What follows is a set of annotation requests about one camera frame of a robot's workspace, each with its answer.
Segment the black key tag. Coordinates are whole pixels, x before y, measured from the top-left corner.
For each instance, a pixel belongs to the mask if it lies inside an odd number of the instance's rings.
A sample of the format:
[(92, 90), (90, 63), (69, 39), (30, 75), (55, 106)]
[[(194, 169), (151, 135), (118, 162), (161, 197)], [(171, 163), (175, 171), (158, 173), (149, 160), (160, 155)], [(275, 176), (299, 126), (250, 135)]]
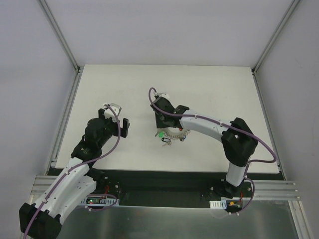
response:
[(163, 142), (162, 146), (171, 146), (172, 145), (172, 140), (167, 137), (162, 137), (161, 141)]

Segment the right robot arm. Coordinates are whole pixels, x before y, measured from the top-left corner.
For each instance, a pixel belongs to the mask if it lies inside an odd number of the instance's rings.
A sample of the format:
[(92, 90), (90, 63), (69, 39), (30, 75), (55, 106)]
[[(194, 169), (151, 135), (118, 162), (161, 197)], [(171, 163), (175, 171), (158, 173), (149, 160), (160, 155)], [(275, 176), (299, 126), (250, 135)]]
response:
[(158, 129), (195, 131), (221, 142), (229, 166), (224, 181), (214, 186), (214, 190), (216, 194), (229, 199), (242, 191), (248, 160), (258, 145), (257, 140), (242, 133), (252, 133), (243, 119), (227, 121), (226, 124), (230, 127), (226, 127), (221, 120), (197, 115), (196, 111), (186, 106), (179, 105), (175, 108), (168, 99), (159, 96), (151, 103), (151, 108), (155, 112)]

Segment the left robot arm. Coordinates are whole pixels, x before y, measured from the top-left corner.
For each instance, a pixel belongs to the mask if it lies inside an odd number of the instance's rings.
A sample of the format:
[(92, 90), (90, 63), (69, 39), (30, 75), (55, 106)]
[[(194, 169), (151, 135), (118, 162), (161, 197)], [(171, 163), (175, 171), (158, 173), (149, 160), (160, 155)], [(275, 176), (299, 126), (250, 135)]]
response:
[(21, 206), (19, 223), (24, 238), (57, 238), (63, 223), (80, 202), (91, 193), (104, 191), (105, 175), (93, 165), (115, 150), (112, 147), (102, 153), (111, 137), (127, 137), (130, 123), (128, 119), (119, 120), (121, 110), (119, 105), (104, 104), (98, 117), (88, 121), (71, 158), (54, 182), (32, 204)]

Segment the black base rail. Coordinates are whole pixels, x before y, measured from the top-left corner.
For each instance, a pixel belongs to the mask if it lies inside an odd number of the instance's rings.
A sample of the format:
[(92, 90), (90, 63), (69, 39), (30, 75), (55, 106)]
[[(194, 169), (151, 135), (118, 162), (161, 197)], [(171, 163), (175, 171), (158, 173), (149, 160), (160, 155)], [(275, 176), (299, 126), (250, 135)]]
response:
[(209, 208), (221, 198), (252, 198), (253, 186), (242, 182), (235, 188), (222, 179), (224, 173), (99, 170), (87, 176), (97, 182), (94, 194), (116, 197), (120, 206)]

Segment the aluminium frame left post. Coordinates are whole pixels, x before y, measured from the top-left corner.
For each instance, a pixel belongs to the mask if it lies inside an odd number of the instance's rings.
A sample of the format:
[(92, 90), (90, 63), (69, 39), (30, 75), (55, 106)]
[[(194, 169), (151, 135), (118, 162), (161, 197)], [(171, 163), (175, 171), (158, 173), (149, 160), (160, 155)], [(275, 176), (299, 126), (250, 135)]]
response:
[(74, 57), (74, 54), (72, 53), (60, 27), (57, 22), (57, 20), (54, 17), (54, 14), (52, 10), (50, 9), (49, 4), (46, 0), (37, 0), (37, 3), (39, 4), (40, 8), (42, 9), (44, 16), (48, 20), (49, 25), (51, 26), (60, 46), (62, 47), (62, 50), (64, 51), (65, 55), (67, 56), (69, 62), (71, 63), (73, 69), (76, 73), (78, 73), (81, 69), (80, 65), (77, 63), (77, 60)]

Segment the aluminium frame post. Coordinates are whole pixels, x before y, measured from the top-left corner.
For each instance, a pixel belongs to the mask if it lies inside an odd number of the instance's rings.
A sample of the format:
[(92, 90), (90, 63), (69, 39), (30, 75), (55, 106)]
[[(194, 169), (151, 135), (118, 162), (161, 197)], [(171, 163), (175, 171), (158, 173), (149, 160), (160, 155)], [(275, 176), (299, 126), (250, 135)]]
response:
[(262, 66), (264, 60), (266, 59), (266, 57), (270, 53), (271, 49), (275, 45), (277, 39), (280, 37), (280, 35), (283, 32), (283, 30), (285, 29), (286, 25), (288, 24), (288, 22), (290, 21), (290, 19), (293, 16), (293, 14), (296, 12), (297, 8), (299, 7), (299, 5), (302, 2), (303, 2), (302, 0), (292, 0), (290, 2), (288, 8), (286, 9), (286, 11), (284, 13), (284, 15), (282, 16), (281, 20), (277, 24), (274, 32), (272, 33), (272, 35), (271, 35), (270, 39), (268, 40), (265, 48), (263, 49), (261, 55), (259, 56), (256, 64), (252, 68), (253, 76), (255, 76), (256, 73), (259, 71), (259, 69)]
[(60, 27), (57, 22), (57, 20), (54, 17), (54, 14), (52, 10), (50, 9), (49, 4), (46, 0), (37, 0), (37, 3), (39, 4), (40, 8), (42, 9), (44, 16), (48, 20), (49, 25), (51, 26), (60, 46), (62, 47), (62, 50), (64, 51), (65, 55), (67, 56), (69, 62), (71, 63), (73, 69), (76, 73), (78, 73), (81, 69), (80, 65), (77, 63), (77, 60), (74, 57), (74, 54), (72, 53)]

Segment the aluminium frame right post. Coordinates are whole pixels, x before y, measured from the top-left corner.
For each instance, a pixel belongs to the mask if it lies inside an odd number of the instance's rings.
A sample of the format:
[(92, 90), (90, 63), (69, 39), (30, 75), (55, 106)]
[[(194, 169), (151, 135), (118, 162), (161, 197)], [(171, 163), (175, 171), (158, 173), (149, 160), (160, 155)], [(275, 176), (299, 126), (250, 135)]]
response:
[(264, 60), (266, 59), (266, 57), (270, 53), (271, 49), (275, 45), (277, 39), (280, 37), (280, 35), (283, 32), (283, 30), (285, 29), (286, 25), (288, 24), (288, 22), (290, 21), (290, 19), (293, 16), (293, 14), (296, 12), (297, 8), (299, 7), (299, 5), (302, 2), (303, 2), (302, 0), (292, 0), (290, 2), (288, 8), (286, 9), (286, 11), (284, 13), (284, 15), (282, 16), (281, 20), (277, 24), (274, 32), (272, 33), (272, 35), (271, 35), (270, 39), (268, 40), (265, 48), (263, 49), (261, 55), (259, 56), (256, 64), (252, 68), (253, 76), (255, 76), (256, 73), (259, 71), (259, 69), (262, 66)]

